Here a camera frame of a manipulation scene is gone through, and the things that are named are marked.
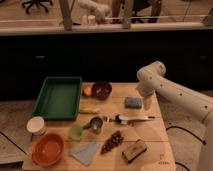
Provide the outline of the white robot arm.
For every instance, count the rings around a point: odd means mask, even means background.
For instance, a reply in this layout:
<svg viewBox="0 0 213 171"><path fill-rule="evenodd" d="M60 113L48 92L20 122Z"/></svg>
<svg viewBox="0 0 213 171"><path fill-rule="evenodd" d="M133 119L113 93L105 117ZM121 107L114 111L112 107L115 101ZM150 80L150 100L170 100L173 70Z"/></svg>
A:
<svg viewBox="0 0 213 171"><path fill-rule="evenodd" d="M205 127L205 145L201 147L197 171L213 171L213 97L209 97L164 77L165 65L155 61L137 71L137 90L147 98L158 92L192 114Z"/></svg>

